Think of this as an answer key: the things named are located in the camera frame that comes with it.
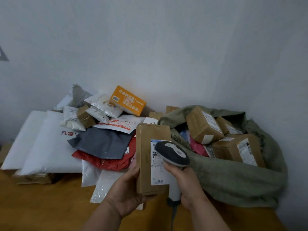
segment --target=qr code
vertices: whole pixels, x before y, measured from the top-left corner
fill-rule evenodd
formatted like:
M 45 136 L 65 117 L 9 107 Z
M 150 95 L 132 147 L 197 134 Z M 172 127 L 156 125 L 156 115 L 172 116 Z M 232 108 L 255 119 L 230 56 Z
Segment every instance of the qr code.
M 112 99 L 115 100 L 115 101 L 117 101 L 117 102 L 120 100 L 120 98 L 119 98 L 119 97 L 116 97 L 115 95 L 112 97 Z

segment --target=dark gray package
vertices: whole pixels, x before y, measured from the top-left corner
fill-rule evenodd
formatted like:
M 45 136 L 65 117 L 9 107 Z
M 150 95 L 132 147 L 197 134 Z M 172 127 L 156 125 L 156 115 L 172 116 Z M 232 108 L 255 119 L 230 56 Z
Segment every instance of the dark gray package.
M 68 143 L 75 149 L 101 159 L 122 159 L 135 131 L 126 134 L 120 131 L 88 128 Z

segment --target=orange box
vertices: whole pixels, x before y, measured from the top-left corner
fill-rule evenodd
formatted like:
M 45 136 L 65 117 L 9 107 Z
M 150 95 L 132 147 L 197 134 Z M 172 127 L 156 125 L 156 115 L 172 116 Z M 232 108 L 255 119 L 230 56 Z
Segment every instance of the orange box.
M 117 86 L 112 96 L 110 103 L 114 104 L 123 111 L 140 116 L 146 102 L 124 88 Z

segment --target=barcode scanner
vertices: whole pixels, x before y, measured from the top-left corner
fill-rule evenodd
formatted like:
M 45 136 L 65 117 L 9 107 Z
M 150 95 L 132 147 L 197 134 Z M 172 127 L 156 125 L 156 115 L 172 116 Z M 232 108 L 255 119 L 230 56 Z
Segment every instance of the barcode scanner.
M 189 165 L 189 157 L 185 151 L 169 141 L 158 142 L 155 145 L 155 150 L 161 155 L 161 157 L 168 163 L 177 166 L 179 169 L 183 169 Z M 169 196 L 167 198 L 167 205 L 173 208 L 171 230 L 173 225 L 173 219 L 176 214 L 176 208 L 181 204 L 181 191 L 176 182 L 176 179 L 169 184 Z

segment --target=wooden table top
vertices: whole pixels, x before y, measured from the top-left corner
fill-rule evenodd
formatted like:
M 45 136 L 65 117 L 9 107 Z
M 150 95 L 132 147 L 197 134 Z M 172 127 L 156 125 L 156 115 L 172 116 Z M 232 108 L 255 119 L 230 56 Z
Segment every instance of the wooden table top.
M 66 174 L 55 184 L 15 185 L 0 171 L 0 230 L 73 231 L 86 222 L 98 204 L 90 198 L 95 186 L 81 188 L 81 174 Z M 170 230 L 167 195 L 149 201 L 144 210 L 125 217 L 120 230 Z M 212 201 L 231 230 L 285 230 L 270 208 L 238 208 Z M 193 230 L 189 211 L 179 206 L 174 231 Z

